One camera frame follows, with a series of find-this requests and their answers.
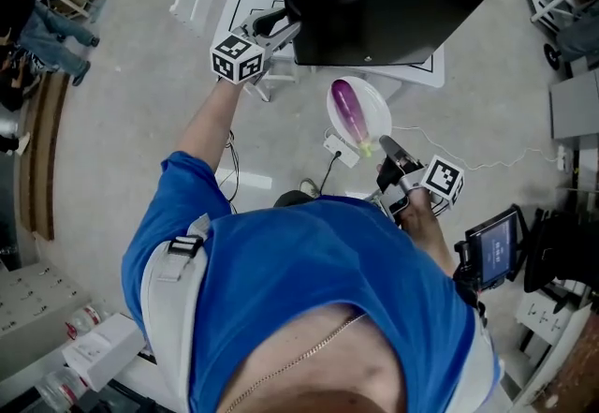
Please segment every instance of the white table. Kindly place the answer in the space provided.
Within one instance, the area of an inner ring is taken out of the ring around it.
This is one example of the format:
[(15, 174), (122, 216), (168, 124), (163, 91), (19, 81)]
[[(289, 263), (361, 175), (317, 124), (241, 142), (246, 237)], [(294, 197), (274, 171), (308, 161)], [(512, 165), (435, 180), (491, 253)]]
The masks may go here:
[[(223, 38), (226, 33), (235, 29), (248, 15), (257, 11), (274, 7), (284, 7), (283, 0), (226, 0), (223, 13), (216, 27), (214, 40)], [(293, 47), (287, 45), (274, 54), (277, 60), (285, 60), (293, 64)], [(442, 45), (423, 64), (407, 66), (345, 66), (352, 71), (366, 75), (381, 75), (398, 81), (420, 83), (435, 88), (440, 88), (446, 81), (445, 50)]]

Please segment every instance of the cart wheel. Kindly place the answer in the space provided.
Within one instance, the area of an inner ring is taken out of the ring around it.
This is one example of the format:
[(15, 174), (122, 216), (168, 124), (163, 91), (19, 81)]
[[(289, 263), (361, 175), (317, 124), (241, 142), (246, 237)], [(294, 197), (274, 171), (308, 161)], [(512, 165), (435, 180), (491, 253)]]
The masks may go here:
[(554, 70), (560, 69), (560, 53), (551, 47), (548, 43), (543, 46), (543, 52), (545, 52), (545, 58)]

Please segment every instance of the person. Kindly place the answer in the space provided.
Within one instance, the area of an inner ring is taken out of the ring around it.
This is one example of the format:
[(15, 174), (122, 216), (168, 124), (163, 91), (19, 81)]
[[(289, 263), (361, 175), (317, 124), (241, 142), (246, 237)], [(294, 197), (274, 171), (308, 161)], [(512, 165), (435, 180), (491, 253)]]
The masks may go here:
[(210, 219), (193, 346), (182, 359), (190, 368), (184, 407), (206, 413), (477, 409), (501, 368), (478, 313), (451, 278), (456, 266), (428, 192), (410, 193), (402, 229), (367, 201), (316, 197), (314, 182), (276, 208), (231, 214), (214, 173), (241, 88), (216, 84), (162, 163), (157, 191), (123, 259), (126, 304), (155, 350), (156, 330), (174, 334), (184, 326), (155, 319), (161, 312), (144, 313), (144, 271), (150, 257), (175, 252), (169, 241), (194, 241), (199, 233), (188, 231), (206, 220), (202, 215)]
[(35, 92), (39, 81), (40, 76), (32, 75), (29, 69), (26, 53), (17, 52), (13, 56), (11, 51), (6, 51), (6, 58), (0, 66), (0, 103), (9, 111), (19, 110), (23, 101)]
[(12, 155), (13, 152), (18, 156), (21, 156), (27, 145), (29, 145), (29, 140), (31, 139), (31, 134), (25, 133), (22, 137), (5, 137), (4, 135), (0, 135), (0, 152), (3, 152), (7, 155)]
[(9, 8), (0, 12), (0, 45), (18, 43), (46, 65), (59, 66), (73, 77), (73, 85), (80, 85), (92, 64), (62, 45), (58, 37), (74, 37), (92, 47), (100, 39), (36, 0), (3, 0), (3, 4)]

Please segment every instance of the small screen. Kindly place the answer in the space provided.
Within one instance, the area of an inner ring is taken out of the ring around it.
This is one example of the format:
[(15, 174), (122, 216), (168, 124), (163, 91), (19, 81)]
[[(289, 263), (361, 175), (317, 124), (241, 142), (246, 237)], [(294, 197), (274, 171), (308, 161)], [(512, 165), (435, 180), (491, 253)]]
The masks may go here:
[(483, 283), (505, 274), (510, 269), (510, 222), (488, 229), (480, 235)]

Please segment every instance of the concrete floor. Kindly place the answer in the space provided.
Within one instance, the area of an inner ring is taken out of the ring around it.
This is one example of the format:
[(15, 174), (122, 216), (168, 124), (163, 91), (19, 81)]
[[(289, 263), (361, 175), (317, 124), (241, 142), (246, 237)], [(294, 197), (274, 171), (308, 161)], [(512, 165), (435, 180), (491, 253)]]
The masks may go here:
[[(214, 0), (207, 39), (168, 13), (174, 0), (107, 0), (92, 25), (101, 37), (92, 70), (70, 88), (63, 110), (54, 176), (55, 241), (40, 255), (114, 309), (124, 309), (121, 257), (153, 195), (159, 162), (173, 149), (214, 82), (208, 48), (225, 0)], [(544, 34), (530, 21), (527, 0), (487, 0), (446, 43), (446, 85), (407, 86), (391, 105), (394, 125), (418, 125), (471, 165), (510, 162), (527, 146), (553, 156), (548, 86), (556, 81), (542, 53)], [(307, 73), (270, 104), (244, 96), (233, 131), (241, 171), (267, 177), (270, 189), (242, 184), (240, 211), (269, 207), (304, 177), (322, 179), (330, 125), (325, 93), (336, 75)], [(441, 152), (418, 132), (394, 131), (413, 155)], [(329, 193), (368, 194), (381, 155), (352, 170), (333, 167)], [(228, 153), (222, 166), (231, 167)], [(550, 205), (561, 180), (555, 164), (529, 153), (514, 167), (467, 172), (455, 210), (441, 219), (447, 242), (507, 208)], [(230, 194), (234, 185), (223, 185)], [(500, 351), (518, 341), (513, 319), (521, 295), (508, 284), (486, 295)]]

